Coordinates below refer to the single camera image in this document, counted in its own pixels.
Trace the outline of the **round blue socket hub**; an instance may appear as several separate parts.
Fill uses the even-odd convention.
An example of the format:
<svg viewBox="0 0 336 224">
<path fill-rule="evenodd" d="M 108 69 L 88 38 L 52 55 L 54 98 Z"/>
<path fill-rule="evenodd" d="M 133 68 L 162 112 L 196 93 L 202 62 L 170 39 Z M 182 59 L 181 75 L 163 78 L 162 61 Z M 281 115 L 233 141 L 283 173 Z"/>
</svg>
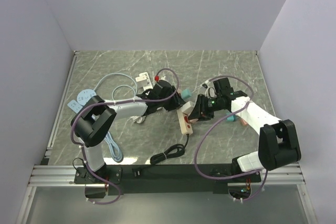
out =
<svg viewBox="0 0 336 224">
<path fill-rule="evenodd" d="M 96 92 L 92 89 L 84 89 L 80 91 L 77 95 L 77 102 L 84 106 L 92 97 L 94 97 Z"/>
</svg>

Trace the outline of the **teal charger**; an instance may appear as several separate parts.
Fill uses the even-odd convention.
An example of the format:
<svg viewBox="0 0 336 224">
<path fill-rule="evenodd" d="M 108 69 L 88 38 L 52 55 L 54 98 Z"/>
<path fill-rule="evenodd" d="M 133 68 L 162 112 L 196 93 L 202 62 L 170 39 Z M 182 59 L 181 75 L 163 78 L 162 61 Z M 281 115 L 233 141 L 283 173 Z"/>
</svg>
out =
<svg viewBox="0 0 336 224">
<path fill-rule="evenodd" d="M 189 89 L 184 89 L 182 92 L 181 92 L 181 98 L 183 100 L 188 100 L 189 98 L 192 97 L 192 93 Z"/>
<path fill-rule="evenodd" d="M 235 121 L 237 121 L 237 116 L 235 114 L 231 115 L 231 116 L 229 116 L 229 115 L 230 115 L 230 113 L 228 112 L 227 113 L 226 121 L 228 121 L 228 122 L 235 122 Z"/>
</svg>

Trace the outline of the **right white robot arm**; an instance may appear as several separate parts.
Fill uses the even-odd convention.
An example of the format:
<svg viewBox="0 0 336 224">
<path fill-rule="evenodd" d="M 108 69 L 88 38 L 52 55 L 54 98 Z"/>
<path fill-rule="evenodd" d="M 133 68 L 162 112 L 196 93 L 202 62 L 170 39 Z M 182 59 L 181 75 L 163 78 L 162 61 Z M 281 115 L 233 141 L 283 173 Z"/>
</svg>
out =
<svg viewBox="0 0 336 224">
<path fill-rule="evenodd" d="M 253 95 L 235 91 L 230 79 L 228 75 L 209 79 L 214 85 L 215 97 L 199 94 L 188 116 L 190 122 L 208 121 L 214 118 L 216 111 L 227 110 L 228 117 L 237 115 L 258 134 L 258 150 L 234 158 L 230 175 L 222 177 L 222 180 L 241 182 L 263 169 L 271 171 L 300 161 L 301 150 L 293 121 L 271 115 L 253 102 Z"/>
</svg>

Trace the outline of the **beige power strip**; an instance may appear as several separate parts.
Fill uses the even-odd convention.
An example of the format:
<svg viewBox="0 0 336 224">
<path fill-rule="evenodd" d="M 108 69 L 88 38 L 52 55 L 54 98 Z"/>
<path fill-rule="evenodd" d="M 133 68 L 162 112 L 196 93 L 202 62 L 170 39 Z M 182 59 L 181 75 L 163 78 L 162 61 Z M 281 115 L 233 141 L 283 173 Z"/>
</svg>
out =
<svg viewBox="0 0 336 224">
<path fill-rule="evenodd" d="M 191 123 L 187 119 L 187 115 L 182 112 L 181 109 L 176 110 L 177 112 L 177 117 L 178 117 L 178 122 L 180 125 L 181 133 L 183 135 L 191 135 L 193 134 L 193 129 L 191 126 Z"/>
</svg>

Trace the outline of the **white cube power strip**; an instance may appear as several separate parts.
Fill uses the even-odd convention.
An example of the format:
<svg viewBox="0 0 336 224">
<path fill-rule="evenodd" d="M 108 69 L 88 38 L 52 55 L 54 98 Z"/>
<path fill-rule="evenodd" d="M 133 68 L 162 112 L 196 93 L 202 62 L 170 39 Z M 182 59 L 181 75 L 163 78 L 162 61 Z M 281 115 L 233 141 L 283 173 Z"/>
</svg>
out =
<svg viewBox="0 0 336 224">
<path fill-rule="evenodd" d="M 152 82 L 147 72 L 140 73 L 139 76 L 135 78 L 135 81 L 138 88 L 143 89 L 144 91 L 153 88 Z"/>
</svg>

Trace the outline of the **pink charger plug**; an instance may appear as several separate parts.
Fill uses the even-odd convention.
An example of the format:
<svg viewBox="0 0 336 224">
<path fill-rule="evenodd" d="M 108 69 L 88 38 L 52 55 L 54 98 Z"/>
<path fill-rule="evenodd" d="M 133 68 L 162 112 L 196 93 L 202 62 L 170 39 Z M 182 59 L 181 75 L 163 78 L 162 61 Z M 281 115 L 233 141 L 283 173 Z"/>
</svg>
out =
<svg viewBox="0 0 336 224">
<path fill-rule="evenodd" d="M 243 119 L 240 119 L 240 122 L 241 122 L 241 124 L 244 125 L 244 126 L 248 125 L 248 123 L 247 123 L 245 120 L 243 120 Z"/>
</svg>

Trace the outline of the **blue power strip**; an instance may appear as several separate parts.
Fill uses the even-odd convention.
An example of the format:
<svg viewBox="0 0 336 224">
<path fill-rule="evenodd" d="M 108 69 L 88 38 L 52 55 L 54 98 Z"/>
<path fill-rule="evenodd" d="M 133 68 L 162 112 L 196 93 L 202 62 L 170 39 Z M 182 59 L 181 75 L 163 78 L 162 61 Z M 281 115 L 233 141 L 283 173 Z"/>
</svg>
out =
<svg viewBox="0 0 336 224">
<path fill-rule="evenodd" d="M 79 104 L 76 100 L 71 100 L 67 104 L 67 106 L 68 106 L 68 108 L 70 108 L 76 114 L 79 113 L 81 111 L 81 109 L 83 108 L 83 106 L 81 104 Z"/>
</svg>

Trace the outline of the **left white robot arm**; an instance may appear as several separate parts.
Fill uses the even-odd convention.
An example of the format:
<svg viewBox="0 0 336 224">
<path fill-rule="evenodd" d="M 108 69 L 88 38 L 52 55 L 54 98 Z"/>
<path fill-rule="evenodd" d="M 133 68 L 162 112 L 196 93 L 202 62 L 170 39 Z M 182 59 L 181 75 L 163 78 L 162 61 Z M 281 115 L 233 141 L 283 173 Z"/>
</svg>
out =
<svg viewBox="0 0 336 224">
<path fill-rule="evenodd" d="M 98 95 L 92 97 L 70 123 L 70 139 L 82 150 L 87 178 L 99 183 L 108 177 L 101 143 L 114 121 L 131 116 L 147 116 L 158 108 L 177 110 L 185 103 L 175 86 L 165 80 L 159 80 L 152 89 L 128 100 L 104 100 Z"/>
</svg>

